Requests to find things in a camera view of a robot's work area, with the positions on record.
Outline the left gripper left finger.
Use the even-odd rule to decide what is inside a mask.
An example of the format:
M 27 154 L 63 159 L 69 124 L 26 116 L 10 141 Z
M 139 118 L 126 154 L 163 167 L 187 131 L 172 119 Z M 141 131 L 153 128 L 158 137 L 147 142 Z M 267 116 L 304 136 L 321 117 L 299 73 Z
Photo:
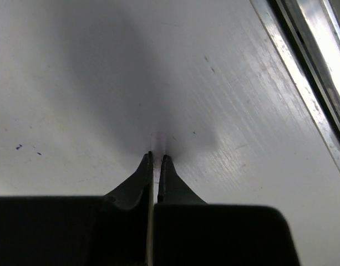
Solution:
M 147 265 L 153 155 L 103 196 L 0 197 L 0 265 Z

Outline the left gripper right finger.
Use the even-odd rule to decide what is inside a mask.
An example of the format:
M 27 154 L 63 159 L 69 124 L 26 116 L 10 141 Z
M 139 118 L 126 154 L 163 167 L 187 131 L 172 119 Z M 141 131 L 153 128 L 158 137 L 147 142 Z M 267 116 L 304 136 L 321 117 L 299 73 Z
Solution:
M 208 204 L 161 164 L 153 212 L 154 265 L 299 265 L 290 228 L 269 206 Z

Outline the clear pen cap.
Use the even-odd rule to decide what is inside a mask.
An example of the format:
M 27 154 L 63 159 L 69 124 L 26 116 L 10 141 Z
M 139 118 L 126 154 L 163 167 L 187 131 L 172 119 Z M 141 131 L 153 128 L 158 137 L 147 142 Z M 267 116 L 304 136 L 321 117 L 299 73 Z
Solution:
M 153 132 L 151 134 L 151 152 L 153 154 L 154 183 L 160 182 L 160 171 L 162 159 L 166 151 L 166 135 L 163 132 Z

